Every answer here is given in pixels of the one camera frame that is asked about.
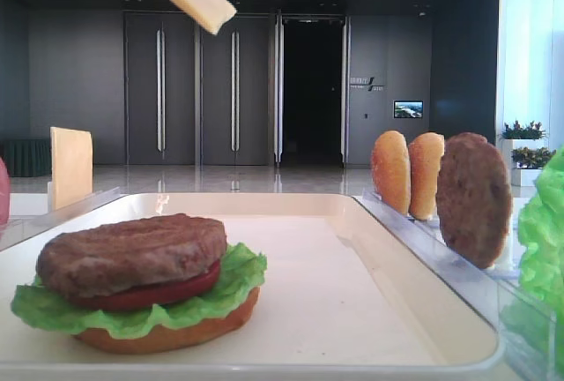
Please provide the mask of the green lettuce leaf on tray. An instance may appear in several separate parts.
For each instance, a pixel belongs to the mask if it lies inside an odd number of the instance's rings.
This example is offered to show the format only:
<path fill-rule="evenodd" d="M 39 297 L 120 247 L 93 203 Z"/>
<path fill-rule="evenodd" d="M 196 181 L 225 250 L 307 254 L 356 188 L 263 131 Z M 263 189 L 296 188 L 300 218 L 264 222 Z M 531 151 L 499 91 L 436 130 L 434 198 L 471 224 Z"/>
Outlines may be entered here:
<path fill-rule="evenodd" d="M 11 312 L 32 328 L 49 332 L 80 334 L 101 329 L 116 340 L 140 339 L 156 326 L 179 330 L 208 318 L 224 318 L 248 298 L 252 288 L 264 284 L 267 257 L 256 254 L 245 243 L 228 245 L 221 259 L 219 281 L 200 296 L 172 304 L 111 312 L 74 305 L 48 290 L 35 278 L 30 285 L 18 285 Z"/>

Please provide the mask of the bread bun far right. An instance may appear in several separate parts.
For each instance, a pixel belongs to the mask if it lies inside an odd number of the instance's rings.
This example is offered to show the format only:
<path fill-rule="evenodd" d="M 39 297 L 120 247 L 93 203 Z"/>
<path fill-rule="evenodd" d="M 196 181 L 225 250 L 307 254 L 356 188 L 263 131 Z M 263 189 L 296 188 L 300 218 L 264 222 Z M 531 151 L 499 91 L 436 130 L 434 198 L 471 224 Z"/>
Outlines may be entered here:
<path fill-rule="evenodd" d="M 371 171 L 382 201 L 403 215 L 411 203 L 411 163 L 405 137 L 399 131 L 385 131 L 374 143 Z"/>

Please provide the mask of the bread bun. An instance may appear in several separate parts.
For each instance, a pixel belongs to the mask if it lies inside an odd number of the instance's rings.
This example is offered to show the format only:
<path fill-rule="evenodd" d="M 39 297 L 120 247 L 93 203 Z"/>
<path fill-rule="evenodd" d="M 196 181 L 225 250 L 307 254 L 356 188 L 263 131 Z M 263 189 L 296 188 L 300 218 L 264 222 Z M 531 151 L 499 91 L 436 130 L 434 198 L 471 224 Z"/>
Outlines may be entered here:
<path fill-rule="evenodd" d="M 385 131 L 374 143 L 371 171 L 382 201 L 403 215 L 411 203 L 411 163 L 405 137 L 399 131 Z"/>
<path fill-rule="evenodd" d="M 409 213 L 417 220 L 429 220 L 436 208 L 437 177 L 444 154 L 444 137 L 435 132 L 417 136 L 408 145 L 411 163 Z"/>

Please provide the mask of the bread bun near right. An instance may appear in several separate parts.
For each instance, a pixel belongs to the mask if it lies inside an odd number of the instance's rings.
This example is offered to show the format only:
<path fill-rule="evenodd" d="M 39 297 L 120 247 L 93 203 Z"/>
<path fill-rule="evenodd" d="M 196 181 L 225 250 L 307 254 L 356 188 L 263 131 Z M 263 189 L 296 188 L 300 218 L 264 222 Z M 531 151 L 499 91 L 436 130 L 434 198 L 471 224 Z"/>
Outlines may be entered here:
<path fill-rule="evenodd" d="M 436 208 L 437 177 L 444 154 L 444 137 L 435 132 L 417 136 L 408 145 L 411 163 L 409 213 L 417 220 L 429 220 Z"/>

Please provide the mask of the red tomato slice in burger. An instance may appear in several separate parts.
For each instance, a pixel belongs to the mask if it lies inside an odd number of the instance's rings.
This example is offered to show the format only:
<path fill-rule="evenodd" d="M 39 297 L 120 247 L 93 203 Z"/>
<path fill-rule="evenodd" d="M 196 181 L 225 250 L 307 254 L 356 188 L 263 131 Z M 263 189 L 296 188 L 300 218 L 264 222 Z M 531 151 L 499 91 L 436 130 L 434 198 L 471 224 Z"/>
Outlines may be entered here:
<path fill-rule="evenodd" d="M 190 299 L 210 290 L 219 280 L 220 260 L 206 271 L 188 280 L 151 284 L 130 288 L 108 296 L 78 297 L 69 302 L 83 308 L 122 312 L 148 308 L 154 304 L 170 304 Z"/>

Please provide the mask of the brown meat patty on tray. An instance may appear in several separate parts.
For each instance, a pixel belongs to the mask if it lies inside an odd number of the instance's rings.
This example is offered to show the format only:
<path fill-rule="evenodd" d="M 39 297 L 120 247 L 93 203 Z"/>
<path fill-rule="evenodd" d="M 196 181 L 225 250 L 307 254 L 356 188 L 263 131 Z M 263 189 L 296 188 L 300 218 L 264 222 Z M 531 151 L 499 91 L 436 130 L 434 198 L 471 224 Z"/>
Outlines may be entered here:
<path fill-rule="evenodd" d="M 188 280 L 226 254 L 219 220 L 184 213 L 63 233 L 42 249 L 36 272 L 66 300 Z"/>

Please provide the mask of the standing brown meat patty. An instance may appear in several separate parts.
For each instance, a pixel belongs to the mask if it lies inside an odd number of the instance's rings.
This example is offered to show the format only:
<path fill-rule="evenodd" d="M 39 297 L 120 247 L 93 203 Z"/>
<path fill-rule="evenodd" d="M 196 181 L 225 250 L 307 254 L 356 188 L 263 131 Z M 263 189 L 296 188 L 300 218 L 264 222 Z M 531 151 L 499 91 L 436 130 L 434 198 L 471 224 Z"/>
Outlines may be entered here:
<path fill-rule="evenodd" d="M 436 192 L 442 239 L 486 269 L 501 255 L 508 234 L 512 194 L 499 150 L 477 133 L 449 138 Z"/>

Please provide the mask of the red tomato slice standing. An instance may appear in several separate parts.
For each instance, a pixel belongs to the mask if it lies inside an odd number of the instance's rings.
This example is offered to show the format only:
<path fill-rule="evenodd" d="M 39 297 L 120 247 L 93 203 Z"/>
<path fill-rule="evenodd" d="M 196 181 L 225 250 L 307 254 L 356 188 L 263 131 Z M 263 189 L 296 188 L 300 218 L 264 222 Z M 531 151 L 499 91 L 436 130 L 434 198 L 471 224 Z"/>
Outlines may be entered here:
<path fill-rule="evenodd" d="M 10 214 L 10 179 L 4 161 L 0 159 L 0 224 L 7 223 Z"/>

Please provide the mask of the standing green lettuce leaf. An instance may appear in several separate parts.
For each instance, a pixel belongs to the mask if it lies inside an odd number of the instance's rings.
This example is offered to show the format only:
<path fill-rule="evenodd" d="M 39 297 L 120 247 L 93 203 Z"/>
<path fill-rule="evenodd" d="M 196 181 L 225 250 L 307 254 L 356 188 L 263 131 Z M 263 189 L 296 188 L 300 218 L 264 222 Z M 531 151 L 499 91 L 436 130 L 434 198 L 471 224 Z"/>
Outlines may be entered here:
<path fill-rule="evenodd" d="M 519 282 L 524 291 L 555 312 L 555 338 L 550 323 L 526 303 L 513 303 L 501 314 L 506 327 L 524 336 L 538 351 L 555 346 L 555 369 L 563 375 L 563 150 L 559 149 L 536 180 L 536 195 L 518 218 L 518 241 L 525 247 Z"/>

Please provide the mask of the dark double door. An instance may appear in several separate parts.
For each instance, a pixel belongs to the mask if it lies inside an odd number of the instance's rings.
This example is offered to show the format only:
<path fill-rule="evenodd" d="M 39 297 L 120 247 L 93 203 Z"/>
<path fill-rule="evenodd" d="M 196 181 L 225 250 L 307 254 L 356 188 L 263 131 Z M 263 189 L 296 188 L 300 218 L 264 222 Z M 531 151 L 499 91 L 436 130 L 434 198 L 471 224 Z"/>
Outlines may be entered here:
<path fill-rule="evenodd" d="M 180 13 L 126 13 L 127 162 L 269 164 L 271 22 L 241 15 L 213 35 Z"/>

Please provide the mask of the cream rectangular metal tray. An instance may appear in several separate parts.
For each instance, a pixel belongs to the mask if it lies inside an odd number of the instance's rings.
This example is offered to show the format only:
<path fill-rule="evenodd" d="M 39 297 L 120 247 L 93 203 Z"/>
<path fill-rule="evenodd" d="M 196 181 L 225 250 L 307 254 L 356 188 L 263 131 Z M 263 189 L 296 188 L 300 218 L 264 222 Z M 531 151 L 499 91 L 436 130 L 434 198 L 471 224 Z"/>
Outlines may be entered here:
<path fill-rule="evenodd" d="M 241 329 L 164 354 L 110 355 L 11 314 L 52 235 L 166 213 L 222 220 L 229 242 L 267 257 Z M 134 194 L 1 255 L 4 380 L 509 380 L 504 352 L 459 288 L 343 195 Z"/>

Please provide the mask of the bottom bun on tray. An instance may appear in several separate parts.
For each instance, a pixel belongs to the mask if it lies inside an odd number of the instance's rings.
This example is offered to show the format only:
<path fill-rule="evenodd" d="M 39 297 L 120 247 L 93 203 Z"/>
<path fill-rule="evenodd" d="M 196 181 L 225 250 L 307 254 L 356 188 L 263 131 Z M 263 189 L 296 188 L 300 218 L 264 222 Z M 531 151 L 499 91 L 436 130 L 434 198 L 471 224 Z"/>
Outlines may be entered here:
<path fill-rule="evenodd" d="M 215 340 L 238 330 L 251 318 L 260 294 L 260 288 L 253 288 L 247 299 L 224 318 L 207 318 L 202 322 L 178 330 L 157 325 L 144 337 L 130 340 L 112 338 L 105 330 L 87 329 L 75 335 L 86 345 L 118 355 L 148 355 L 193 347 Z"/>

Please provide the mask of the potted flower plants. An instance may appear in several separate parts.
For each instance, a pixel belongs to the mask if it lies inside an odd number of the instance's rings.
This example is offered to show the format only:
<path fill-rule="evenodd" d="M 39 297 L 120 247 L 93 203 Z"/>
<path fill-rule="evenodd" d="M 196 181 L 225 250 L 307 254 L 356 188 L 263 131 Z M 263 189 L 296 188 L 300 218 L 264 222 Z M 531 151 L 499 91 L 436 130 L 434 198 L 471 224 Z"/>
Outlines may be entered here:
<path fill-rule="evenodd" d="M 501 154 L 513 186 L 532 187 L 541 170 L 555 154 L 548 147 L 541 122 L 504 123 Z"/>

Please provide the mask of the green draped table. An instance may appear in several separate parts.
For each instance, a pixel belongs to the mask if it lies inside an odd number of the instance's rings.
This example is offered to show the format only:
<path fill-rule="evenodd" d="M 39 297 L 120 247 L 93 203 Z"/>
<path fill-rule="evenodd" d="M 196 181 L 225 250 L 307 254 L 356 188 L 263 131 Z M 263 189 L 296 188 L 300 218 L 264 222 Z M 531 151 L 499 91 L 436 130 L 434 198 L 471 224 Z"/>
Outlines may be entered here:
<path fill-rule="evenodd" d="M 49 138 L 12 138 L 1 141 L 1 156 L 10 177 L 51 174 Z"/>

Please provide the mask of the wall display screen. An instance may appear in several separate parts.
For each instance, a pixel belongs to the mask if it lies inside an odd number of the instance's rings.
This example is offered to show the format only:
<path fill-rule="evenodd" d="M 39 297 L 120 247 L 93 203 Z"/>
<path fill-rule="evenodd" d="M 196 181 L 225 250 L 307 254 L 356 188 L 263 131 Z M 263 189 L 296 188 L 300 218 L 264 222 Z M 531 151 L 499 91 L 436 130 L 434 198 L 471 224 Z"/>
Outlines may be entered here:
<path fill-rule="evenodd" d="M 420 119 L 423 117 L 423 101 L 394 101 L 394 117 Z"/>

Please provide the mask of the clear right long rail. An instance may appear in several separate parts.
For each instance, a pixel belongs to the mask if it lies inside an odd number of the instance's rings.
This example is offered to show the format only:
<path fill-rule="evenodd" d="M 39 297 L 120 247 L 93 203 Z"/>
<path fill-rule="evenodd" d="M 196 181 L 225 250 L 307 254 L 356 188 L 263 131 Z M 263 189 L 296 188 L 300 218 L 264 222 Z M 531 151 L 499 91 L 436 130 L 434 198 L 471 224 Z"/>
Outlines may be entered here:
<path fill-rule="evenodd" d="M 438 220 L 405 218 L 370 190 L 356 199 L 493 326 L 504 360 L 519 378 L 563 379 L 563 320 L 525 292 L 517 282 L 517 270 L 479 270 L 436 236 Z"/>

